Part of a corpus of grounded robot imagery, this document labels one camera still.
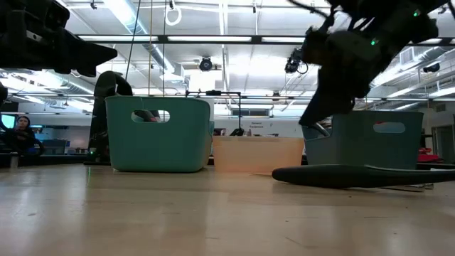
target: black foam object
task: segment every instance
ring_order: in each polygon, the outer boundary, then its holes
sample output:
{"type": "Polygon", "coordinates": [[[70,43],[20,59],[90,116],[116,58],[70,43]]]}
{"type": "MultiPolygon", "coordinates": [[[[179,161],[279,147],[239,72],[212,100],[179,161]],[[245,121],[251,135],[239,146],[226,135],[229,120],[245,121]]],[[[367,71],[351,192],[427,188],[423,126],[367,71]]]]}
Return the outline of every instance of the black foam object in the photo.
{"type": "Polygon", "coordinates": [[[322,188],[380,188],[455,181],[455,170],[410,171],[341,164],[295,166],[276,169],[277,181],[322,188]]]}
{"type": "Polygon", "coordinates": [[[100,75],[95,85],[92,124],[90,126],[89,148],[96,149],[89,154],[92,163],[96,158],[109,161],[109,137],[107,133],[106,98],[114,95],[132,96],[131,85],[118,73],[106,71],[100,75]]]}
{"type": "Polygon", "coordinates": [[[0,0],[0,68],[77,70],[95,77],[96,66],[117,57],[117,51],[67,31],[69,18],[56,0],[0,0]]]}

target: woman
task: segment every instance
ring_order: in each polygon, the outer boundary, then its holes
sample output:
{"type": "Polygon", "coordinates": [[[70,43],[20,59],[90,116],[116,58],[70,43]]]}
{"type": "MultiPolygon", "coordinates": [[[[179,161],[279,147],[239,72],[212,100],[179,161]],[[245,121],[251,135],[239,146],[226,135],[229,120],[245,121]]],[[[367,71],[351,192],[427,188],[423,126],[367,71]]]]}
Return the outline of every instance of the woman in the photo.
{"type": "MultiPolygon", "coordinates": [[[[18,133],[28,135],[28,137],[35,138],[35,133],[30,128],[30,119],[26,116],[22,116],[17,119],[17,123],[16,126],[14,127],[14,130],[18,133]]],[[[15,144],[20,150],[23,151],[31,149],[35,146],[34,141],[26,139],[26,137],[23,137],[21,135],[17,136],[17,142],[15,144]]]]}

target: ceiling light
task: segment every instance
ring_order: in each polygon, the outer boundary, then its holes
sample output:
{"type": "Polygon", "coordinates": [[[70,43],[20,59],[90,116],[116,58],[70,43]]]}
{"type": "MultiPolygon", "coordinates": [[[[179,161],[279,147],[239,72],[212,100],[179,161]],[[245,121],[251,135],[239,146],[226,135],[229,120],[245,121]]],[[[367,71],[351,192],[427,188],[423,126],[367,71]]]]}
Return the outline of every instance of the ceiling light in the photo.
{"type": "Polygon", "coordinates": [[[401,96],[403,94],[406,94],[408,92],[412,91],[412,89],[410,88],[406,88],[406,89],[403,89],[403,90],[399,90],[397,92],[394,92],[392,93],[391,95],[389,95],[388,97],[397,97],[397,96],[401,96]]]}
{"type": "Polygon", "coordinates": [[[404,105],[404,106],[401,106],[401,107],[397,107],[395,110],[405,110],[405,109],[407,109],[407,108],[409,108],[409,107],[412,107],[412,106],[415,106],[415,105],[417,105],[417,104],[419,104],[419,103],[418,103],[418,102],[416,102],[416,103],[411,103],[411,104],[408,104],[408,105],[404,105]]]}
{"type": "Polygon", "coordinates": [[[381,100],[381,98],[365,98],[365,99],[362,99],[362,100],[365,100],[366,102],[370,102],[370,101],[375,101],[375,100],[381,100]]]}
{"type": "Polygon", "coordinates": [[[87,104],[87,103],[83,103],[83,102],[78,102],[78,101],[69,101],[68,104],[71,106],[71,107],[75,107],[75,108],[78,108],[80,110],[85,110],[85,111],[88,111],[88,112],[93,112],[93,106],[87,104]]]}
{"type": "Polygon", "coordinates": [[[168,36],[170,42],[250,42],[251,36],[168,36]]]}
{"type": "Polygon", "coordinates": [[[31,96],[25,96],[25,97],[19,97],[19,96],[14,96],[20,100],[27,100],[29,102],[34,102],[34,103],[38,103],[38,104],[44,104],[44,101],[38,99],[38,98],[35,98],[35,97],[31,97],[31,96]]]}
{"type": "Polygon", "coordinates": [[[313,97],[316,91],[306,91],[301,96],[302,97],[313,97]]]}
{"type": "MultiPolygon", "coordinates": [[[[84,41],[92,41],[92,42],[103,42],[103,41],[120,41],[120,42],[131,42],[133,41],[133,36],[79,36],[84,41]]],[[[158,41],[158,36],[141,36],[135,35],[134,42],[156,42],[158,41]]]]}
{"type": "Polygon", "coordinates": [[[455,101],[455,98],[437,98],[437,99],[433,99],[433,101],[439,101],[439,102],[453,102],[453,101],[455,101]]]}
{"type": "Polygon", "coordinates": [[[304,37],[263,37],[265,43],[303,43],[304,37]]]}
{"type": "MultiPolygon", "coordinates": [[[[238,105],[232,104],[232,107],[235,109],[235,108],[238,107],[238,105]]],[[[270,110],[272,107],[273,107],[272,104],[268,104],[268,105],[242,104],[242,110],[255,110],[255,109],[260,109],[260,110],[268,109],[268,110],[270,110]]]]}
{"type": "Polygon", "coordinates": [[[440,38],[432,38],[432,39],[428,39],[428,40],[420,42],[420,43],[441,43],[441,41],[442,41],[442,39],[440,39],[440,38]]]}
{"type": "Polygon", "coordinates": [[[423,102],[427,101],[427,99],[419,99],[419,98],[385,98],[387,101],[411,101],[411,102],[423,102]]]}
{"type": "Polygon", "coordinates": [[[455,87],[450,87],[450,88],[439,90],[437,92],[433,92],[429,96],[430,97],[441,97],[441,96],[444,96],[444,95],[450,95],[452,93],[455,93],[455,87]]]}
{"type": "Polygon", "coordinates": [[[164,80],[164,82],[183,82],[184,80],[182,76],[170,73],[164,73],[164,75],[160,75],[159,78],[164,80]]]}

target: metal rod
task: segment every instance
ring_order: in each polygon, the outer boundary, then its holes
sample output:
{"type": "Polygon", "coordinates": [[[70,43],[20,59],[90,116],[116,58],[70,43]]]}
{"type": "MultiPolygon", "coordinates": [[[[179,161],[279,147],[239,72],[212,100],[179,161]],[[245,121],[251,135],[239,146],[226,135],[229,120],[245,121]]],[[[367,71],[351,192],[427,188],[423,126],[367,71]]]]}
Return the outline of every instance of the metal rod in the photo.
{"type": "Polygon", "coordinates": [[[241,123],[241,119],[242,119],[242,93],[239,92],[238,95],[239,95],[239,129],[240,129],[240,128],[242,128],[242,123],[241,123]]]}
{"type": "MultiPolygon", "coordinates": [[[[222,95],[200,95],[205,94],[205,92],[186,92],[184,95],[135,95],[139,97],[188,97],[188,96],[197,96],[201,98],[211,98],[211,99],[229,99],[228,95],[239,95],[244,100],[311,100],[311,97],[295,97],[295,96],[263,96],[263,95],[241,95],[241,92],[220,92],[222,95]]],[[[51,93],[9,93],[10,96],[34,96],[34,97],[57,97],[57,98],[70,98],[70,97],[86,97],[94,98],[93,95],[80,95],[80,94],[51,94],[51,93]]],[[[455,97],[438,97],[438,98],[399,98],[399,97],[375,97],[368,98],[369,102],[455,102],[455,97]]]]}

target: fluorescent light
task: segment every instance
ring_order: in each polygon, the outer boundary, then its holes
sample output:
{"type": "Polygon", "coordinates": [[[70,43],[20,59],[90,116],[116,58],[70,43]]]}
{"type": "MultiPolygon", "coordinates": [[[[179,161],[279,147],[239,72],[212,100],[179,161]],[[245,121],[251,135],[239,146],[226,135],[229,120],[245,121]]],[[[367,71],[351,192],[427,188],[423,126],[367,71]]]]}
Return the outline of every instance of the fluorescent light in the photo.
{"type": "Polygon", "coordinates": [[[92,102],[92,101],[94,101],[94,100],[89,100],[89,99],[84,98],[84,97],[76,97],[75,99],[76,99],[76,100],[82,100],[82,101],[84,101],[84,102],[92,102]]]}
{"type": "Polygon", "coordinates": [[[301,96],[302,97],[313,97],[316,91],[306,91],[301,96]]]}
{"type": "Polygon", "coordinates": [[[77,102],[77,101],[68,101],[68,104],[71,106],[71,107],[75,107],[75,108],[78,108],[80,110],[85,110],[85,111],[88,111],[88,112],[93,112],[93,106],[92,105],[89,105],[87,103],[83,103],[83,102],[77,102]]]}
{"type": "Polygon", "coordinates": [[[243,96],[251,100],[285,100],[288,97],[286,96],[243,96]]]}
{"type": "Polygon", "coordinates": [[[418,102],[416,102],[416,103],[411,103],[411,104],[408,104],[408,105],[404,105],[404,106],[401,106],[401,107],[397,107],[395,110],[404,110],[404,109],[407,109],[407,108],[409,108],[409,107],[415,106],[415,105],[417,105],[417,104],[419,104],[419,103],[418,103],[418,102]]]}
{"type": "Polygon", "coordinates": [[[186,42],[250,42],[251,36],[168,36],[168,40],[186,42]]]}
{"type": "MultiPolygon", "coordinates": [[[[232,104],[232,107],[234,108],[234,110],[236,108],[238,108],[238,105],[236,104],[232,104]]],[[[242,110],[255,110],[255,109],[271,109],[273,107],[272,104],[268,104],[268,105],[251,105],[251,104],[242,104],[242,110]]]]}
{"type": "Polygon", "coordinates": [[[436,98],[436,99],[433,99],[433,101],[439,101],[439,102],[453,102],[453,101],[455,101],[455,98],[436,98]]]}
{"type": "Polygon", "coordinates": [[[392,93],[391,95],[389,95],[388,97],[397,97],[397,96],[401,96],[403,94],[406,94],[408,92],[412,91],[411,88],[406,88],[406,89],[403,89],[403,90],[399,90],[397,92],[394,92],[392,93]]]}
{"type": "Polygon", "coordinates": [[[184,79],[180,75],[174,75],[171,73],[164,73],[164,75],[160,75],[159,78],[164,80],[165,82],[183,82],[184,79]]]}
{"type": "Polygon", "coordinates": [[[413,102],[423,102],[427,101],[427,99],[419,99],[419,98],[386,98],[388,101],[413,101],[413,102]]]}
{"type": "Polygon", "coordinates": [[[25,96],[25,97],[19,97],[19,96],[14,96],[20,100],[27,100],[29,102],[34,102],[34,103],[38,103],[38,104],[44,104],[44,101],[38,99],[38,98],[35,98],[35,97],[31,97],[31,96],[25,96]]]}
{"type": "MultiPolygon", "coordinates": [[[[131,42],[133,41],[133,36],[79,36],[81,39],[85,41],[92,41],[92,42],[103,42],[103,41],[121,41],[121,42],[131,42]]],[[[158,36],[143,36],[143,35],[135,35],[134,42],[156,42],[158,41],[158,36]]]]}
{"type": "Polygon", "coordinates": [[[420,43],[441,43],[442,39],[440,38],[432,38],[428,39],[426,41],[420,42],[420,43]]]}
{"type": "Polygon", "coordinates": [[[267,43],[303,43],[304,37],[263,37],[262,42],[267,43]]]}
{"type": "Polygon", "coordinates": [[[449,94],[452,94],[452,93],[455,93],[455,87],[450,87],[450,88],[439,90],[437,92],[433,92],[429,96],[430,97],[441,97],[441,96],[449,95],[449,94]]]}

